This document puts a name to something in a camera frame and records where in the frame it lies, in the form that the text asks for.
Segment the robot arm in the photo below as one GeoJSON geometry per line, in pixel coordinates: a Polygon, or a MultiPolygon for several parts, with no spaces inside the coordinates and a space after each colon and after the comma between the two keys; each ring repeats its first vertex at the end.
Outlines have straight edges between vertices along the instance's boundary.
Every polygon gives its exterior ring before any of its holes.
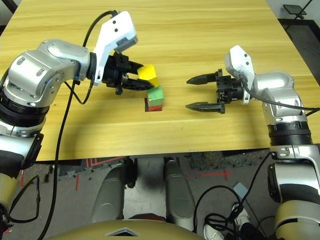
{"type": "MultiPolygon", "coordinates": [[[[196,102],[187,108],[224,113],[225,104],[232,101],[248,104],[249,92],[268,101],[303,106],[289,74],[280,71],[253,74],[251,58],[240,46],[231,48],[225,56],[225,66],[233,78],[222,76],[220,69],[187,82],[196,85],[217,82],[217,103],[196,102]]],[[[274,160],[268,166],[268,189],[271,198],[281,203],[275,217],[275,236],[285,240],[319,239],[320,154],[312,143],[306,113],[301,108],[267,102],[262,102],[262,111],[274,160]]]]}
{"type": "Polygon", "coordinates": [[[44,137],[40,132],[62,83],[88,78],[95,86],[103,82],[116,88],[117,94],[122,88],[153,87],[147,80],[128,78],[143,65],[121,52],[136,42],[132,19],[124,11],[102,25],[94,52],[51,39],[13,61],[0,83],[0,236],[9,226],[6,216],[19,172],[37,159],[44,137]]]}

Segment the floor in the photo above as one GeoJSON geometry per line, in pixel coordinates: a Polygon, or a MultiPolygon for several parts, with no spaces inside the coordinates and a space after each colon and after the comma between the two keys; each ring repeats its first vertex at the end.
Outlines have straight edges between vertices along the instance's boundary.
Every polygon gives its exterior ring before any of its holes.
{"type": "MultiPolygon", "coordinates": [[[[320,43],[315,38],[310,29],[306,26],[291,26],[288,30],[293,43],[300,52],[304,61],[307,63],[317,82],[320,84],[320,43]]],[[[202,192],[214,185],[226,185],[233,187],[237,182],[243,183],[247,188],[260,163],[259,157],[250,164],[227,165],[224,169],[206,169],[197,170],[191,168],[191,159],[185,157],[185,154],[171,154],[172,157],[179,157],[181,169],[186,175],[190,184],[195,200],[198,200],[202,192]]],[[[139,177],[135,188],[125,190],[124,217],[129,218],[140,213],[155,213],[165,216],[165,184],[163,182],[163,155],[139,156],[139,177]]],[[[267,186],[267,166],[271,164],[269,159],[262,167],[252,192],[247,200],[254,209],[258,219],[274,215],[278,204],[269,197],[267,186]]],[[[47,165],[36,165],[32,168],[41,174],[41,205],[39,218],[31,223],[15,224],[10,233],[6,233],[4,240],[16,239],[37,239],[42,228],[45,225],[49,206],[52,197],[52,175],[49,176],[49,182],[44,182],[44,175],[48,172],[47,165]]],[[[25,180],[33,174],[32,169],[25,172],[25,180]]],[[[58,182],[57,200],[53,219],[46,237],[57,235],[65,231],[85,226],[90,223],[91,211],[95,197],[100,188],[100,184],[106,174],[109,172],[109,165],[102,168],[86,169],[79,173],[78,184],[75,174],[68,173],[65,177],[60,177],[58,182]]],[[[36,186],[33,184],[16,206],[12,216],[20,219],[33,217],[35,212],[36,186]]],[[[222,215],[229,215],[231,206],[235,198],[225,190],[216,190],[209,193],[201,203],[198,211],[198,233],[202,235],[202,226],[204,217],[212,212],[222,215]]],[[[253,213],[248,210],[252,223],[257,224],[253,213]]],[[[262,223],[263,229],[267,235],[273,231],[273,219],[268,219],[262,223]]]]}

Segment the green block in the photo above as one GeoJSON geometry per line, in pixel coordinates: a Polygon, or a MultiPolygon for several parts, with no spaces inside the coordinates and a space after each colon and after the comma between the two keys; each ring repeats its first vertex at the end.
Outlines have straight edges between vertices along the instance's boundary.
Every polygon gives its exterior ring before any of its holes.
{"type": "Polygon", "coordinates": [[[148,93],[148,104],[150,107],[164,104],[165,96],[161,86],[153,87],[147,90],[147,93],[148,93]]]}

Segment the red block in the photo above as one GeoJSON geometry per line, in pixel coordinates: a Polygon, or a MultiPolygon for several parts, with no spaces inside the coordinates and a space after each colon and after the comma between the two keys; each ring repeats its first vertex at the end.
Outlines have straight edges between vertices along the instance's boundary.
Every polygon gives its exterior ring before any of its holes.
{"type": "Polygon", "coordinates": [[[162,105],[158,105],[158,106],[148,106],[148,111],[149,111],[149,112],[161,111],[161,110],[162,110],[162,105]]]}

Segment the red tape marking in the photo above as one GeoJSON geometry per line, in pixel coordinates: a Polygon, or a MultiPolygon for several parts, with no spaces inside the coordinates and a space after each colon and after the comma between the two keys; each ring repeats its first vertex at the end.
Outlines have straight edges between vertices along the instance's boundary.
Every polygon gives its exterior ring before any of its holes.
{"type": "Polygon", "coordinates": [[[223,169],[223,173],[224,173],[224,180],[225,180],[225,181],[228,181],[228,179],[227,179],[227,172],[226,172],[226,169],[225,169],[225,168],[223,169]]]}
{"type": "Polygon", "coordinates": [[[110,158],[110,159],[107,159],[107,160],[104,160],[104,161],[97,161],[97,159],[95,158],[94,163],[92,162],[92,159],[91,159],[91,167],[98,166],[98,165],[101,165],[101,164],[110,163],[110,162],[113,162],[113,161],[116,161],[116,160],[119,160],[119,159],[124,159],[124,158],[125,158],[125,156],[117,156],[117,157],[113,157],[113,158],[110,158]]]}
{"type": "Polygon", "coordinates": [[[75,178],[75,190],[78,191],[78,185],[79,185],[79,174],[76,175],[75,178]]]}
{"type": "Polygon", "coordinates": [[[21,177],[20,177],[20,187],[24,186],[24,176],[25,176],[25,171],[21,171],[21,177]]]}

